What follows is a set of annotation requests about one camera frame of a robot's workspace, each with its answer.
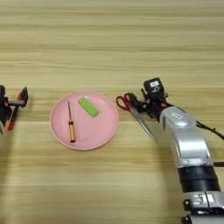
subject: robotic arm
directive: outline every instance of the robotic arm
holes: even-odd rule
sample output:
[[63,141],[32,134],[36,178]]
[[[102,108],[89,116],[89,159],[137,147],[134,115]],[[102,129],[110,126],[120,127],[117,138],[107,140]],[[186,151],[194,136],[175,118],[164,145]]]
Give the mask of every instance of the robotic arm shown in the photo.
[[129,94],[129,98],[139,113],[144,111],[156,118],[170,139],[184,193],[184,209],[189,212],[182,223],[223,224],[224,193],[221,192],[207,143],[197,130],[201,123],[166,101],[168,94],[159,78],[147,80],[144,89],[145,101],[138,101],[133,94]]
[[8,97],[5,96],[5,88],[4,86],[0,86],[0,145],[3,140],[4,135],[4,127],[7,122],[11,118],[12,109],[11,107],[25,107],[28,102],[28,91],[25,87],[21,93],[21,100],[18,101],[9,101]]

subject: screwdriver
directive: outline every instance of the screwdriver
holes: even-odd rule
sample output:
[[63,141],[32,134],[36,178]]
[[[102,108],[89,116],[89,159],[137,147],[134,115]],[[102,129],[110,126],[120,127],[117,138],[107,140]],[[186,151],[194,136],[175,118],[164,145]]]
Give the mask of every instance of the screwdriver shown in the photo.
[[69,124],[69,131],[70,131],[70,143],[75,143],[76,137],[75,137],[75,132],[74,132],[74,121],[72,119],[70,101],[67,104],[68,104],[68,112],[69,112],[68,124]]

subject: green eraser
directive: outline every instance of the green eraser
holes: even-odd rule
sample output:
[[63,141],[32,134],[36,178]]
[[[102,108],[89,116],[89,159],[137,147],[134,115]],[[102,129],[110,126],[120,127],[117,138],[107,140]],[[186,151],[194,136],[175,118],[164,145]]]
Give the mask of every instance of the green eraser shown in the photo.
[[85,97],[79,99],[79,104],[92,116],[96,117],[100,111]]

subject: black cable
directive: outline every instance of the black cable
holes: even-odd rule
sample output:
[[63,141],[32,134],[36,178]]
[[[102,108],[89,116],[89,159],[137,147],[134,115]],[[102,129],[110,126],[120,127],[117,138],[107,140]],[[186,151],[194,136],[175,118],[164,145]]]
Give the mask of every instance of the black cable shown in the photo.
[[213,165],[215,167],[224,167],[224,162],[214,162]]
[[206,126],[205,124],[197,121],[197,127],[199,127],[200,129],[203,129],[203,130],[210,130],[212,131],[215,135],[217,135],[218,137],[220,137],[222,140],[224,140],[224,136],[219,132],[217,131],[216,129],[211,129],[209,128],[208,126]]

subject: scissors handle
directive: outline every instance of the scissors handle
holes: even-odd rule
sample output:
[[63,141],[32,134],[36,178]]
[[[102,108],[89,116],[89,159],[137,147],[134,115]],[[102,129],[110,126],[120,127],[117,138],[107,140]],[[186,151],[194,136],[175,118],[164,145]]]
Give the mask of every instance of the scissors handle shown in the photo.
[[118,105],[119,108],[130,111],[130,98],[129,94],[125,94],[124,96],[117,96],[116,97],[116,104]]

